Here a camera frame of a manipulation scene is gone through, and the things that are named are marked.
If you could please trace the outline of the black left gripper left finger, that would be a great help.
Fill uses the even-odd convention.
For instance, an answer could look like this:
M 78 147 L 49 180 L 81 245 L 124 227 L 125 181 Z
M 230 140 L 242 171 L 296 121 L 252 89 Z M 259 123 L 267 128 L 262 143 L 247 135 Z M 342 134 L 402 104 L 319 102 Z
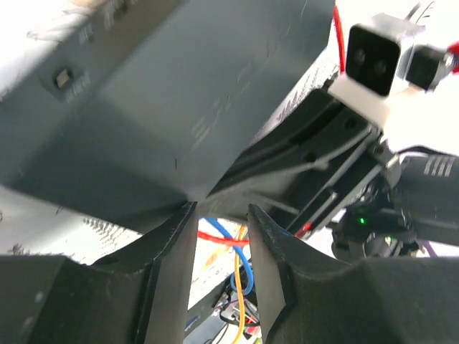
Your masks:
M 91 265 L 64 256 L 3 256 L 1 341 L 182 343 L 197 229 L 190 202 Z

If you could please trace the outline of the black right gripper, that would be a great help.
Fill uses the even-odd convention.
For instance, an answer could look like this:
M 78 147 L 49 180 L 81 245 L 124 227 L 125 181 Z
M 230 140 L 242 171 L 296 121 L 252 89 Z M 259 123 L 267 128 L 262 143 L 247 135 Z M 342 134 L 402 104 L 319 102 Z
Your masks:
M 379 170 L 377 126 L 325 90 L 312 91 L 248 148 L 204 200 L 204 216 L 247 221 L 259 206 L 296 233 L 325 225 Z M 410 256 L 458 245 L 458 157 L 415 145 L 375 177 L 330 227 L 336 258 Z

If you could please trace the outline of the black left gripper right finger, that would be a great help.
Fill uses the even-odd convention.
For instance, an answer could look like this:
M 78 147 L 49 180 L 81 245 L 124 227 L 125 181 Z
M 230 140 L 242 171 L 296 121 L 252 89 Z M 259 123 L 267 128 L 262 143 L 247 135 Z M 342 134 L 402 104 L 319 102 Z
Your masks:
M 248 207 L 264 343 L 456 343 L 458 259 L 347 264 Z

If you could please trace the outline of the black network switch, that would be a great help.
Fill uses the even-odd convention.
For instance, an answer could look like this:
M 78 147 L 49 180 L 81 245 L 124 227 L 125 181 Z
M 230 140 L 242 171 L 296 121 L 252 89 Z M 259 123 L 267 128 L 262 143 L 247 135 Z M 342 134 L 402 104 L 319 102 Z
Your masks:
M 328 43 L 333 1 L 108 1 L 1 101 L 1 183 L 147 232 L 201 201 Z

